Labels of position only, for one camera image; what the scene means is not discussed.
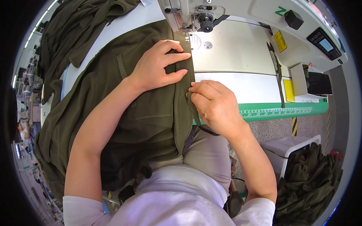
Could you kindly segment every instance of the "plastic bin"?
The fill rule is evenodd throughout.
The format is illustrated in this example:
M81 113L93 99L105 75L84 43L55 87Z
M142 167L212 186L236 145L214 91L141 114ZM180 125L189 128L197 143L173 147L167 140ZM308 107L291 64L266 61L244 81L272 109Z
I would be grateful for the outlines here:
M310 145L313 142L320 144L320 135L317 135L313 138L288 136L260 144L260 146L263 148L264 152L268 156L271 165L273 166L277 183L282 177L284 177L285 169L288 162L288 159L282 158L278 155L289 157L290 153L292 153L293 151Z

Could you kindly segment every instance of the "measuring tape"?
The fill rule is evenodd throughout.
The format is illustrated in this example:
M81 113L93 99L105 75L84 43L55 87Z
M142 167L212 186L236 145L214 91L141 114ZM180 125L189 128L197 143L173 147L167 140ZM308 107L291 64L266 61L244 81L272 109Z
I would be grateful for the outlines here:
M242 109L240 115L243 119L269 118L283 115L283 118L289 118L294 115L308 114L312 112L313 107L286 107L286 108L260 108L260 109Z
M239 104L239 112L245 121L260 121L270 119L293 118L299 116L322 114L327 111L328 102L319 103L247 103Z

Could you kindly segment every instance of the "person's hand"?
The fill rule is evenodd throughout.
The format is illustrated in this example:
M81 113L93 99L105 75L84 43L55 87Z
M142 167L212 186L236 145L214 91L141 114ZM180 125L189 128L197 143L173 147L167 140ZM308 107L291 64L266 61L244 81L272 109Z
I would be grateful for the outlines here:
M239 113L235 94L220 82L192 82L189 92L201 119L226 139L241 134L247 123Z
M180 42L161 40L147 50L128 77L130 84L141 93L181 81L186 69L166 74L165 67L190 58L190 53L166 54L171 49L182 52Z

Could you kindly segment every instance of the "garment pile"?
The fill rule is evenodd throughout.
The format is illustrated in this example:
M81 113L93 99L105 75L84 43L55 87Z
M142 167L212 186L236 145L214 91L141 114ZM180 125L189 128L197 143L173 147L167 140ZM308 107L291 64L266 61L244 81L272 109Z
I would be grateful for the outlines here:
M312 225L324 212L342 177L338 155L312 143L292 152L278 183L273 225Z
M178 40L184 52L191 53L184 34L173 32L166 20L138 27L103 47L60 100L60 77L66 67L71 63L78 68L102 29L117 17L132 13L139 2L68 0L56 9L45 27L38 64L44 80L42 103L52 93L53 100L34 144L48 186L60 202L72 144L90 112L133 72L142 55L159 40ZM141 94L123 113L101 154L102 190L120 189L139 173L149 178L152 170L148 162L181 155L193 122L192 103L186 98L195 81L192 58L165 67L166 73L180 69L188 70L180 82Z

